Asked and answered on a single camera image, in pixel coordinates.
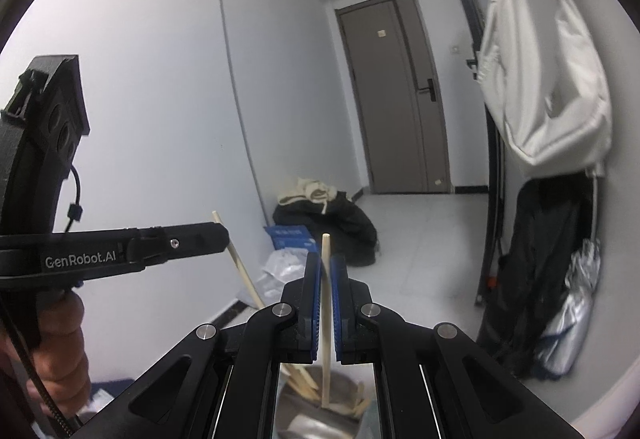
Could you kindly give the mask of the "left hand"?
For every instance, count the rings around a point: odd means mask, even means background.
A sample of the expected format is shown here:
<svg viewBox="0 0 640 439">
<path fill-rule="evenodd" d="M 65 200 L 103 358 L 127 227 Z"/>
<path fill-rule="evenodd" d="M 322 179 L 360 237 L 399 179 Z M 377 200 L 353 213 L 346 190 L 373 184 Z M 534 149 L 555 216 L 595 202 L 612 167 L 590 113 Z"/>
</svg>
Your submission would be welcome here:
<svg viewBox="0 0 640 439">
<path fill-rule="evenodd" d="M 65 417 L 74 416 L 91 393 L 89 363 L 81 323 L 85 308 L 80 297 L 67 292 L 39 313 L 41 344 L 32 350 L 32 364 L 44 387 Z M 1 334 L 1 424 L 17 427 L 27 423 L 29 406 L 14 399 L 11 362 L 18 355 L 6 333 Z"/>
</svg>

